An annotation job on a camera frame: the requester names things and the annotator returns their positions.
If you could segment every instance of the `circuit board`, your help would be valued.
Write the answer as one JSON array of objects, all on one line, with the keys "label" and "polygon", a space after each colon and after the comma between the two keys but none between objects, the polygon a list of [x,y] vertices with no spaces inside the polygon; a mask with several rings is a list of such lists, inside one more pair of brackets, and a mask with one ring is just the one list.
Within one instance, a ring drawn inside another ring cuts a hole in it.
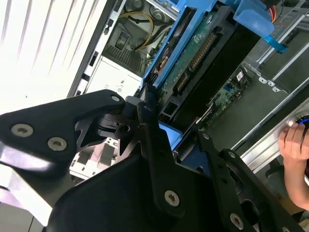
[{"label": "circuit board", "polygon": [[189,75],[186,74],[185,71],[192,71],[202,59],[203,54],[207,52],[207,49],[211,46],[211,42],[215,38],[214,35],[211,34],[215,20],[216,13],[210,12],[201,22],[175,66],[167,76],[163,86],[160,88],[159,103],[163,101],[166,95],[172,94],[171,91],[180,78],[184,80],[183,82],[181,81],[180,84],[184,83],[189,78]]},{"label": "circuit board", "polygon": [[238,68],[213,98],[211,109],[205,120],[206,127],[217,119],[234,101],[241,98],[244,89],[248,88],[250,84],[251,79]]}]

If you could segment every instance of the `yellow cable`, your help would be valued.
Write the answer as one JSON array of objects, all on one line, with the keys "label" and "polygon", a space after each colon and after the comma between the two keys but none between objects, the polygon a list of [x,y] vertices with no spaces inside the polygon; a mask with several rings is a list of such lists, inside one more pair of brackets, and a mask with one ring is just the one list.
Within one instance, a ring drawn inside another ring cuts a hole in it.
[{"label": "yellow cable", "polygon": [[150,39],[151,39],[151,35],[152,35],[152,33],[154,32],[154,28],[155,28],[155,26],[154,26],[154,21],[153,21],[153,19],[150,17],[149,14],[146,14],[146,13],[140,12],[140,11],[133,11],[133,12],[124,13],[124,14],[121,14],[121,15],[119,16],[119,18],[122,18],[122,17],[129,17],[129,16],[131,16],[131,15],[143,15],[143,16],[145,16],[145,17],[147,17],[147,18],[149,19],[149,22],[150,22],[150,25],[151,25],[151,31],[150,31],[150,33],[148,34],[148,38],[147,38],[146,41],[142,44],[142,46],[138,49],[138,50],[140,50],[140,49],[143,49],[144,46],[145,46],[145,45],[150,41]]}]

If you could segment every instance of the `silver screw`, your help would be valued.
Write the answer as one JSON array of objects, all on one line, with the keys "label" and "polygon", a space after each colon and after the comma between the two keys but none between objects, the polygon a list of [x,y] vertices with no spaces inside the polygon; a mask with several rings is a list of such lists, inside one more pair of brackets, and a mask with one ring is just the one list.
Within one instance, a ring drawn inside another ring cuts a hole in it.
[{"label": "silver screw", "polygon": [[53,151],[63,151],[68,146],[67,141],[60,137],[51,138],[48,140],[47,145]]},{"label": "silver screw", "polygon": [[211,15],[211,16],[208,18],[208,20],[207,20],[207,24],[209,24],[209,23],[212,22],[212,18],[213,18],[213,16]]},{"label": "silver screw", "polygon": [[209,136],[208,136],[207,134],[205,134],[205,133],[203,133],[203,137],[204,137],[205,139],[209,139]]},{"label": "silver screw", "polygon": [[172,191],[172,190],[167,190],[164,193],[165,201],[169,203],[171,206],[177,207],[180,203],[178,195]]},{"label": "silver screw", "polygon": [[233,152],[231,152],[231,151],[229,151],[228,154],[229,154],[230,157],[232,157],[232,158],[235,158],[235,157],[236,157],[235,154],[234,154]]},{"label": "silver screw", "polygon": [[232,213],[230,215],[230,219],[231,219],[231,222],[241,231],[243,230],[243,222],[241,220],[241,218],[237,215],[237,214],[234,214]]},{"label": "silver screw", "polygon": [[116,96],[112,96],[112,99],[113,99],[115,102],[119,102],[119,101],[120,101],[119,97],[116,97]]},{"label": "silver screw", "polygon": [[11,128],[13,135],[18,137],[29,137],[33,134],[33,128],[27,124],[16,124]]},{"label": "silver screw", "polygon": [[290,230],[288,228],[284,227],[284,226],[282,227],[282,231],[283,232],[290,232]]},{"label": "silver screw", "polygon": [[148,111],[152,111],[152,109],[148,105],[145,105],[144,108]]}]

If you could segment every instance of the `finger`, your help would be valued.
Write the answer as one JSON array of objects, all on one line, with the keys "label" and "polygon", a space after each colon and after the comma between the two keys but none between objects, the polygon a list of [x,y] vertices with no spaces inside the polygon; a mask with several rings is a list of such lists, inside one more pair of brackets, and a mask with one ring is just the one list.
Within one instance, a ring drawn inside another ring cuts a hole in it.
[{"label": "finger", "polygon": [[298,125],[293,140],[292,140],[292,150],[296,154],[301,154],[301,145],[302,145],[302,140],[303,140],[303,135],[305,132],[305,125],[300,124]]},{"label": "finger", "polygon": [[286,151],[291,151],[291,149],[292,149],[292,140],[293,140],[293,137],[294,137],[294,134],[296,132],[297,127],[298,127],[298,124],[294,123],[290,127],[289,132],[285,137],[285,147],[284,147],[284,149]]},{"label": "finger", "polygon": [[284,149],[284,147],[285,147],[285,138],[286,138],[288,132],[289,132],[289,127],[285,128],[281,132],[281,134],[279,136],[279,148],[280,148],[280,151],[282,151]]},{"label": "finger", "polygon": [[309,158],[309,130],[307,130],[303,144],[301,146],[301,154]]}]

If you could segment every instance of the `hand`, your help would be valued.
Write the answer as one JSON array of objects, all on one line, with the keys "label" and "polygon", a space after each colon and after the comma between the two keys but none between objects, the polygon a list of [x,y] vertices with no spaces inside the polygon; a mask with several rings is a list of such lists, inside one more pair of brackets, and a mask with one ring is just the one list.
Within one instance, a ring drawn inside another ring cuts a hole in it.
[{"label": "hand", "polygon": [[305,169],[309,159],[309,130],[305,136],[304,132],[305,125],[298,125],[297,123],[282,131],[279,137],[279,148],[285,167],[301,167]]}]

